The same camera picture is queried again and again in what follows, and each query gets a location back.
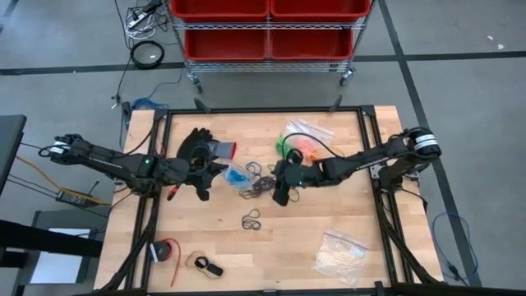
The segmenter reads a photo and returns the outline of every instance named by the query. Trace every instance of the wooden tabletop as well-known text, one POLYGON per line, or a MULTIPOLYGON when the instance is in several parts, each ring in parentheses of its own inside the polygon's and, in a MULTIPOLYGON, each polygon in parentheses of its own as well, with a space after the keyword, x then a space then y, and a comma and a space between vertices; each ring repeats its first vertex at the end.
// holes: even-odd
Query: wooden tabletop
MULTIPOLYGON (((402 130, 395 107, 376 107, 376 116, 383 141, 402 130)), ((151 129, 152 118, 153 111, 133 113, 125 150, 141 142, 151 129)), ((257 161, 263 166, 264 174, 269 174, 266 166, 279 159, 275 150, 279 134, 289 120, 298 118, 334 131, 331 145, 345 155, 363 150, 357 116, 353 112, 198 114, 173 117, 167 156, 175 157, 179 143, 194 127, 205 127, 219 141, 237 142, 236 163, 257 161)), ((147 150, 147 145, 143 145, 137 152, 147 150)), ((291 202, 287 207, 272 201, 268 193, 245 200, 221 176, 214 179, 207 202, 201 201, 195 188, 190 186, 181 187, 174 199, 167 201, 164 197, 171 188, 165 188, 155 240, 177 239, 182 247, 182 265, 175 285, 170 287, 174 258, 153 263, 149 292, 349 288, 312 268, 322 234, 327 229, 368 246, 355 288, 373 287, 378 280, 389 285, 368 174, 367 170, 356 172, 336 187, 300 189, 300 201, 291 202), (245 230, 241 218, 254 208, 261 212, 262 228, 245 230), (204 252, 222 266, 224 276, 210 280, 195 268, 184 266, 194 251, 204 252)), ((416 183, 406 180, 404 188, 418 193, 416 183)), ((127 190, 116 194, 113 203, 127 194, 127 190)), ((108 282, 130 250, 138 201, 138 197, 129 197, 112 210, 95 288, 108 282)), ((422 202, 406 192, 397 192, 396 201, 409 249, 432 276, 441 280, 441 268, 422 202)), ((393 249, 399 279, 402 279, 398 251, 394 245, 393 249)), ((137 261, 136 283, 139 283, 143 258, 144 252, 137 261)))

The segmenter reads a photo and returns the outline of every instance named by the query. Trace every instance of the power strip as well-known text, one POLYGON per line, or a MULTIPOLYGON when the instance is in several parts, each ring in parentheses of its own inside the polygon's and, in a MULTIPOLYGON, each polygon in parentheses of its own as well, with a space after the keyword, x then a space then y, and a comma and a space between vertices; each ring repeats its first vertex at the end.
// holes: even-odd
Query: power strip
POLYGON ((136 20, 130 21, 128 23, 128 29, 133 29, 136 25, 139 25, 140 22, 142 22, 146 17, 148 17, 151 13, 142 12, 136 20))

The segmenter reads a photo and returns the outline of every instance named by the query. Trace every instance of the red cable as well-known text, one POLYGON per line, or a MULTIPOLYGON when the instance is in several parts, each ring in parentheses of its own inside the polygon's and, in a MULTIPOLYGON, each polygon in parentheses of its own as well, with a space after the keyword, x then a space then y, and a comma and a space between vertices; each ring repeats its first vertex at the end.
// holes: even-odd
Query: red cable
POLYGON ((168 244, 170 244, 170 242, 172 243, 175 243, 176 246, 178 246, 178 260, 175 264, 175 271, 173 272, 173 278, 172 278, 172 283, 170 284, 170 287, 173 287, 173 283, 175 283, 175 277, 177 276, 178 274, 178 270, 179 270, 179 263, 181 262, 181 245, 179 245, 179 242, 176 241, 175 239, 173 238, 166 238, 166 239, 163 239, 163 242, 166 242, 168 244))

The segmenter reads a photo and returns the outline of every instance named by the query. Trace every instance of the grey floor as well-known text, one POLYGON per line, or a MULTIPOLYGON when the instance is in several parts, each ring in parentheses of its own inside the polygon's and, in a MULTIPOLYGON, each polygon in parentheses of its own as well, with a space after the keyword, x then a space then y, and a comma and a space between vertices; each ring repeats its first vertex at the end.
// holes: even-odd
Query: grey floor
MULTIPOLYGON (((133 0, 118 1, 121 7, 135 4, 133 0)), ((127 50, 111 1, 0 0, 0 13, 10 2, 16 4, 14 10, 7 10, 0 19, 0 71, 126 63, 127 50)), ((525 1, 387 0, 387 7, 406 54, 526 50, 525 1)), ((156 37, 174 42, 170 34, 156 37)), ((166 49, 166 62, 181 61, 176 46, 166 49)), ((376 9, 358 55, 394 53, 381 11, 376 9)), ((348 105, 395 105, 405 127, 418 125, 398 62, 356 62, 355 66, 358 73, 346 88, 338 86, 339 76, 332 73, 207 74, 201 75, 202 95, 183 77, 178 86, 161 86, 154 99, 172 108, 193 108, 195 97, 210 107, 296 106, 329 105, 341 94, 348 105)), ((459 213, 470 224, 482 285, 526 289, 526 201, 521 185, 526 178, 526 58, 421 61, 408 66, 444 152, 442 163, 459 213)), ((144 97, 158 83, 175 81, 180 71, 128 72, 122 98, 144 97)), ((0 114, 26 115, 24 141, 30 144, 50 145, 56 135, 77 132, 89 141, 117 149, 120 111, 111 110, 110 96, 115 94, 121 75, 120 71, 72 70, 1 76, 0 114)), ((63 186, 87 191, 100 179, 94 194, 107 201, 112 195, 112 183, 99 173, 52 164, 28 147, 21 147, 19 155, 34 161, 63 186)), ((40 180, 20 164, 14 165, 12 173, 40 180)), ((421 191, 430 204, 431 222, 445 210, 432 169, 423 174, 421 191)), ((37 210, 63 209, 69 206, 11 183, 0 197, 0 218, 22 224, 30 224, 37 210)), ((449 259, 461 267, 446 220, 437 225, 436 236, 449 259)), ((1 295, 10 294, 15 278, 16 271, 0 269, 1 295)), ((87 292, 92 284, 93 275, 84 284, 30 286, 25 295, 69 295, 87 292)))

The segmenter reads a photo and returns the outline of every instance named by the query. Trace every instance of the red object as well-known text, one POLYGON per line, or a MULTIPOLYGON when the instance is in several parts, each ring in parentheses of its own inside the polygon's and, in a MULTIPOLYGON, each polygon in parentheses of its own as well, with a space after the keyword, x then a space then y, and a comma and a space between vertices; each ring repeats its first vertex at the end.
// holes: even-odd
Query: red object
POLYGON ((168 194, 168 200, 169 201, 172 200, 172 198, 175 196, 175 193, 178 192, 180 187, 181 187, 181 185, 176 185, 174 188, 172 188, 172 190, 170 190, 170 193, 168 194))
POLYGON ((269 0, 172 0, 172 13, 189 22, 265 21, 269 0))
POLYGON ((233 160, 233 156, 236 154, 236 150, 238 149, 238 144, 237 142, 234 142, 233 143, 233 148, 232 148, 232 154, 230 155, 230 159, 233 160))
POLYGON ((344 60, 353 51, 351 30, 272 30, 270 56, 276 60, 344 60))
POLYGON ((178 246, 178 260, 175 262, 175 271, 173 271, 172 282, 170 283, 170 287, 173 287, 173 283, 175 283, 175 278, 176 278, 176 276, 178 274, 179 264, 181 263, 181 245, 179 244, 178 241, 176 241, 173 238, 163 239, 163 242, 168 243, 168 245, 170 246, 170 253, 168 255, 168 258, 170 258, 170 256, 172 256, 172 249, 173 249, 173 246, 170 243, 175 243, 176 246, 178 246))
POLYGON ((371 9, 370 0, 271 0, 276 21, 356 21, 371 9))
POLYGON ((184 47, 187 58, 194 61, 262 60, 266 57, 266 31, 187 30, 184 47))

